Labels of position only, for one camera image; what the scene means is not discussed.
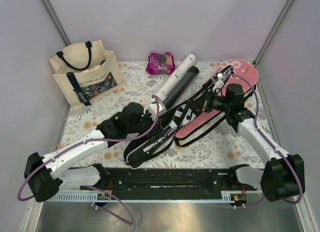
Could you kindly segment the black racket cover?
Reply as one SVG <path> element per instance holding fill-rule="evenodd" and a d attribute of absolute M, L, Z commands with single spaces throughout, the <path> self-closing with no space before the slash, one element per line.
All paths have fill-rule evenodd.
<path fill-rule="evenodd" d="M 124 163 L 132 169 L 136 169 L 144 162 L 163 153 L 165 150 L 160 150 L 160 147 L 168 141 L 173 142 L 173 137 L 181 127 L 189 124 L 202 114 L 206 92 L 222 89 L 228 80 L 226 76 L 218 80 L 215 78 L 209 79 L 193 95 L 159 116 L 160 122 L 152 132 L 140 139 L 131 141 L 125 148 L 123 153 Z"/>

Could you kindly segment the pink racket cover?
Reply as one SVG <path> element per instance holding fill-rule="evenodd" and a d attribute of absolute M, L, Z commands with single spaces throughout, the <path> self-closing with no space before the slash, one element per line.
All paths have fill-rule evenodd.
<path fill-rule="evenodd" d="M 252 64 L 241 59 L 229 59 L 223 62 L 212 75 L 225 72 L 225 68 L 228 66 L 233 68 L 234 74 L 244 77 L 254 88 L 256 87 L 259 79 L 258 71 Z M 209 134 L 224 120 L 225 114 L 223 112 L 217 110 L 209 113 L 203 112 L 176 133 L 174 142 L 179 147 L 187 147 Z"/>

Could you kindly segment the white shuttlecock tube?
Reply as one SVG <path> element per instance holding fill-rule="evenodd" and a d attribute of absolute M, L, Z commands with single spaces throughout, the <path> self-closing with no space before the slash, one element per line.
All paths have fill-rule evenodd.
<path fill-rule="evenodd" d="M 161 101 L 164 101 L 171 89 L 180 81 L 182 76 L 195 64 L 196 61 L 197 58 L 194 54 L 188 54 L 168 79 L 160 86 L 160 88 L 153 93 L 153 96 L 157 96 Z"/>

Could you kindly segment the black shuttlecock tube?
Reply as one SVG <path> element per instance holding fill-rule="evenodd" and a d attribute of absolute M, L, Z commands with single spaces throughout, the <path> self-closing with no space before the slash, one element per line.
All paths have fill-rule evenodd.
<path fill-rule="evenodd" d="M 174 106 L 179 97 L 187 89 L 187 87 L 195 79 L 199 72 L 200 71 L 196 66 L 191 66 L 178 81 L 178 83 L 173 86 L 173 88 L 168 93 L 168 96 L 163 101 L 163 104 L 167 110 Z"/>

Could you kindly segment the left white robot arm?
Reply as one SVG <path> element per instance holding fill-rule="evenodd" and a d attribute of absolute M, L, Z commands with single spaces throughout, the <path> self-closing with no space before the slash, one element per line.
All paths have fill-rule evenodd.
<path fill-rule="evenodd" d="M 99 123 L 84 138 L 65 148 L 43 156 L 38 152 L 29 155 L 23 174 L 25 180 L 18 190 L 17 199 L 24 201 L 22 191 L 25 186 L 28 186 L 32 193 L 29 199 L 35 199 L 38 203 L 51 199 L 61 189 L 68 186 L 81 187 L 89 181 L 98 190 L 106 188 L 109 178 L 97 168 L 92 172 L 77 169 L 75 174 L 67 171 L 103 149 L 150 135 L 165 108 L 158 96 L 153 95 L 152 99 L 155 102 L 147 110 L 139 103 L 129 103 L 122 111 Z"/>

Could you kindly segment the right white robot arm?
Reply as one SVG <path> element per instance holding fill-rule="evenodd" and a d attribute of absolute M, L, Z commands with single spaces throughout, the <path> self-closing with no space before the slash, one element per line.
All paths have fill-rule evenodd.
<path fill-rule="evenodd" d="M 230 76 L 231 73 L 214 76 L 214 87 L 205 96 L 203 111 L 223 112 L 227 123 L 249 142 L 265 167 L 263 171 L 256 171 L 260 175 L 257 183 L 254 183 L 253 177 L 246 175 L 249 166 L 238 168 L 228 176 L 228 186 L 239 190 L 248 184 L 261 188 L 270 202 L 283 200 L 293 205 L 300 203 L 305 192 L 304 160 L 300 155 L 291 155 L 283 149 L 258 125 L 258 114 L 245 107 L 244 91 L 240 84 L 227 85 L 225 95 L 219 95 L 217 90 L 224 87 L 223 79 Z"/>

